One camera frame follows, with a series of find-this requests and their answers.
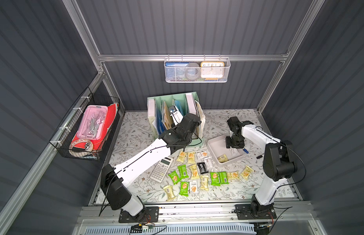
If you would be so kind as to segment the white plastic storage box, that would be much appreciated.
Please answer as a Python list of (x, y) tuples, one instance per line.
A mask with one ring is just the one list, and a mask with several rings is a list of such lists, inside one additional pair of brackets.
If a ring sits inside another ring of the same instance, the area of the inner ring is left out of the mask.
[[(226, 137), (224, 134), (207, 141), (207, 149), (218, 167), (223, 167), (241, 160), (245, 152), (242, 149), (226, 148)], [(226, 155), (228, 161), (219, 162), (219, 157)]]

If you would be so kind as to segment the small yellow cookie packet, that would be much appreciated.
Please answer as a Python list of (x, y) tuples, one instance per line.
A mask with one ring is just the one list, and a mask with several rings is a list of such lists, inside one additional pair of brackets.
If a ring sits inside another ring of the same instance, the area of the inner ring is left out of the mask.
[(196, 164), (196, 161), (195, 161), (195, 152), (188, 152), (187, 153), (188, 155), (188, 164)]

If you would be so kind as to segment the clear cookie packet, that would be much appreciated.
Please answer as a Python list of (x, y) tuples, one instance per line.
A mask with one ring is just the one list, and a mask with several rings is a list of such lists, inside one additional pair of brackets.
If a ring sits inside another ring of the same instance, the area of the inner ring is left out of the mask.
[(197, 157), (199, 160), (203, 160), (203, 159), (209, 157), (209, 154), (207, 151), (202, 151), (202, 152), (197, 153)]

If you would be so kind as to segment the white barcode cookie packet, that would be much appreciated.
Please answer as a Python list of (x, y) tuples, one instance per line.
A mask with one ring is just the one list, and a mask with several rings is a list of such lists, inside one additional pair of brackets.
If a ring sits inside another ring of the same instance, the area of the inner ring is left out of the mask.
[(211, 158), (204, 159), (204, 163), (206, 164), (208, 170), (214, 170), (215, 167)]

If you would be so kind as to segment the mint green file organizer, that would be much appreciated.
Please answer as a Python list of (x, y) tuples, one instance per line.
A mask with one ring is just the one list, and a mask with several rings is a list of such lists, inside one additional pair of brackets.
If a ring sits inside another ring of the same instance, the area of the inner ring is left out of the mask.
[(201, 124), (194, 130), (189, 146), (201, 147), (203, 145), (205, 115), (196, 92), (149, 97), (147, 98), (147, 108), (148, 121), (154, 139), (165, 130), (181, 123), (182, 118), (191, 113), (198, 117)]

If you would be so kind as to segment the black cookie packet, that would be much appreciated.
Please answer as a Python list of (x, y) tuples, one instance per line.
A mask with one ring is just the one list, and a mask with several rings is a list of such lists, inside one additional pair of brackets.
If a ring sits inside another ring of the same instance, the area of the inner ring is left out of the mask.
[(204, 162), (197, 163), (199, 168), (200, 174), (207, 174), (209, 173), (208, 168)]

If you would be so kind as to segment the green cookie packet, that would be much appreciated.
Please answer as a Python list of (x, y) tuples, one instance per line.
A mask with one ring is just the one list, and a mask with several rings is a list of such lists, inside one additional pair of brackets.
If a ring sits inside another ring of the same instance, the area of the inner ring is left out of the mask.
[(212, 186), (220, 186), (220, 175), (218, 172), (210, 172), (211, 185)]
[(175, 170), (172, 171), (170, 174), (168, 174), (168, 176), (171, 178), (173, 185), (176, 185), (181, 180), (179, 175), (177, 174), (177, 172)]
[(180, 173), (180, 179), (188, 179), (189, 176), (188, 176), (188, 173), (187, 173), (187, 168), (186, 168), (186, 165), (180, 165), (178, 166), (178, 170), (179, 170), (179, 173)]
[(181, 182), (179, 195), (188, 196), (189, 193), (189, 182)]
[(229, 180), (228, 180), (228, 174), (225, 171), (219, 172), (219, 179), (220, 179), (220, 184), (228, 184)]

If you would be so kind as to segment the pale yellow cookie packet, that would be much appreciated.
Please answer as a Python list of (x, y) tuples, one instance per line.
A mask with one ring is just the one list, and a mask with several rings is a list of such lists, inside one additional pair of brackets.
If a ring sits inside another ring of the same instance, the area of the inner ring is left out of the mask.
[(207, 175), (202, 175), (200, 177), (200, 179), (201, 179), (200, 189), (208, 191), (209, 190), (209, 187), (208, 187), (209, 177)]

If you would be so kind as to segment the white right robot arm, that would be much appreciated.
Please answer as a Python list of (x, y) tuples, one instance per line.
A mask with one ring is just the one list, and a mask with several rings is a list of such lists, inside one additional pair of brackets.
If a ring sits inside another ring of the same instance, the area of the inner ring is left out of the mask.
[(287, 179), (297, 172), (297, 155), (291, 150), (290, 141), (277, 139), (254, 125), (251, 121), (239, 121), (237, 117), (227, 120), (230, 136), (226, 137), (226, 147), (243, 149), (245, 140), (256, 144), (263, 152), (265, 177), (251, 199), (251, 213), (266, 213), (273, 209), (277, 190), (287, 185)]

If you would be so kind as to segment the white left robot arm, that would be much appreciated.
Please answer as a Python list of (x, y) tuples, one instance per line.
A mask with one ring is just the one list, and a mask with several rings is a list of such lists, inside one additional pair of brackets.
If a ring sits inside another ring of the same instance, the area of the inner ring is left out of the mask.
[(200, 124), (201, 120), (197, 115), (188, 113), (180, 123), (165, 130), (137, 155), (116, 166), (105, 165), (101, 171), (100, 188), (111, 209), (122, 209), (134, 218), (142, 218), (146, 213), (146, 207), (127, 187), (154, 164), (179, 149), (185, 149), (191, 143), (192, 136)]

